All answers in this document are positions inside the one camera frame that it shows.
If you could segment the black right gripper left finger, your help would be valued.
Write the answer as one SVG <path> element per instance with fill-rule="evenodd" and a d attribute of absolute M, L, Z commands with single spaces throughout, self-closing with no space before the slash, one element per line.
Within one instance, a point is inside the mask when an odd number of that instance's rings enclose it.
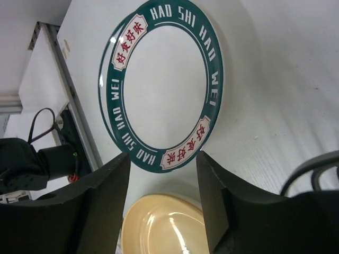
<path fill-rule="evenodd" d="M 129 176 L 121 153 L 37 200 L 1 204 L 1 253 L 115 253 Z"/>

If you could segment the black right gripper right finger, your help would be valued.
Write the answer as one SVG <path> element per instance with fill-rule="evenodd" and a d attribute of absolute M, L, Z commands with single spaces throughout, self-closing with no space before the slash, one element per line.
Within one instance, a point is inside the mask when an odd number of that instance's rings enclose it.
<path fill-rule="evenodd" d="M 227 171 L 204 151 L 196 164 L 210 253 L 338 253 L 338 191 L 313 191 L 312 172 L 281 196 Z"/>

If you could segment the grey wire dish rack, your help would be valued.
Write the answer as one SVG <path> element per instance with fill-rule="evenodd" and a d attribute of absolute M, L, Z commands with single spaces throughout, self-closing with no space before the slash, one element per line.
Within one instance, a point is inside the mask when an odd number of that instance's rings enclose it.
<path fill-rule="evenodd" d="M 312 172 L 310 183 L 313 191 L 321 191 L 320 177 L 325 171 L 333 167 L 336 167 L 336 171 L 338 173 L 338 150 L 328 152 L 307 160 L 303 164 L 299 165 L 286 180 L 280 191 L 280 195 L 286 196 L 290 186 L 298 178 L 309 172 Z"/>

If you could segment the yellow shallow plate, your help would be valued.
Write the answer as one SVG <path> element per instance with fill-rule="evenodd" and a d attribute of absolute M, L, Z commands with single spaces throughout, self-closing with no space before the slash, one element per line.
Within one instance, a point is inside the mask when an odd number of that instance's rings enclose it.
<path fill-rule="evenodd" d="M 146 195 L 126 213 L 123 253 L 209 253 L 202 210 L 165 194 Z"/>

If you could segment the white plate dark patterned rim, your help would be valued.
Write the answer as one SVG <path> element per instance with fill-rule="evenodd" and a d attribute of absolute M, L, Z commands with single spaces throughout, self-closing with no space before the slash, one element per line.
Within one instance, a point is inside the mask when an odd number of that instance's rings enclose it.
<path fill-rule="evenodd" d="M 216 31 L 191 1 L 147 1 L 114 29 L 98 94 L 106 130 L 152 173 L 189 163 L 217 121 L 224 61 Z"/>

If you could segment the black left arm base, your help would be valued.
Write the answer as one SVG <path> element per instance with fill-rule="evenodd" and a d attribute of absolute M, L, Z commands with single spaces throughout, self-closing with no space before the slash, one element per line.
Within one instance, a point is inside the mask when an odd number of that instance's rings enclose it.
<path fill-rule="evenodd" d="M 27 140 L 20 138 L 1 139 L 1 194 L 16 191 L 39 191 L 47 182 L 67 177 L 71 182 L 91 173 L 92 168 L 86 156 L 74 119 L 69 110 L 63 110 L 64 126 L 52 126 L 34 137 L 31 125 Z M 61 140 L 59 146 L 36 150 L 33 142 L 56 131 Z"/>

